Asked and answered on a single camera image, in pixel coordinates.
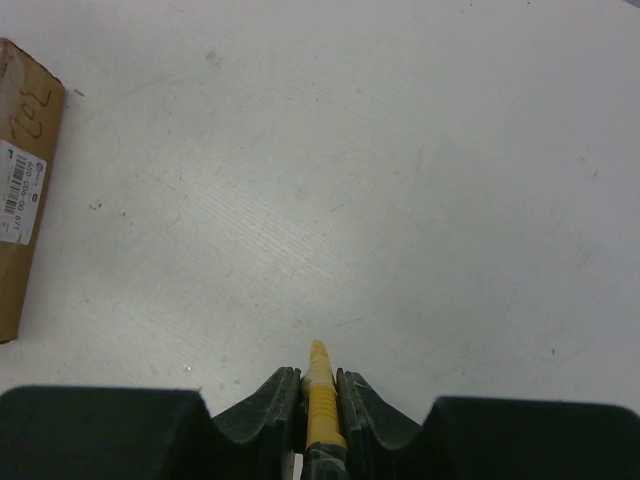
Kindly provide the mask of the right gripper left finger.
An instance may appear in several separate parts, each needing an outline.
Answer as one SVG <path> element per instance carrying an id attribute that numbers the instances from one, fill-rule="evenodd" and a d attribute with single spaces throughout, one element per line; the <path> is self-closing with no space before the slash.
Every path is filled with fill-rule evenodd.
<path id="1" fill-rule="evenodd" d="M 197 390 L 23 386 L 1 396 L 4 479 L 289 479 L 301 373 L 211 415 Z"/>

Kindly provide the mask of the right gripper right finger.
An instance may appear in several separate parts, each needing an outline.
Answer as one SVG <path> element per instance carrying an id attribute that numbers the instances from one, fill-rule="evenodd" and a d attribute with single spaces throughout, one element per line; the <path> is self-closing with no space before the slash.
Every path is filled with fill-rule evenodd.
<path id="1" fill-rule="evenodd" d="M 639 417 L 619 406 L 441 396 L 423 423 L 337 373 L 355 479 L 636 479 Z"/>

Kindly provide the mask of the yellow utility knife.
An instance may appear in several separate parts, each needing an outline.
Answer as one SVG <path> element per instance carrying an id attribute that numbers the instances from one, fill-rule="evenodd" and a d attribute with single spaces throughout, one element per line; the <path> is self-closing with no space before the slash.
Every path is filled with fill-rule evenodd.
<path id="1" fill-rule="evenodd" d="M 302 479 L 349 479 L 347 442 L 341 433 L 338 393 L 325 344 L 314 340 L 303 378 L 307 400 Z"/>

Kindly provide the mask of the brown cardboard express box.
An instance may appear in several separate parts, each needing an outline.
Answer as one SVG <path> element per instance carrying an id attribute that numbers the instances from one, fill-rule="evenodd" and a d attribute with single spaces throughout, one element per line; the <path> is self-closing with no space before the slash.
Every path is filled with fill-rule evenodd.
<path id="1" fill-rule="evenodd" d="M 18 337 L 58 143 L 62 82 L 1 40 L 1 342 Z"/>

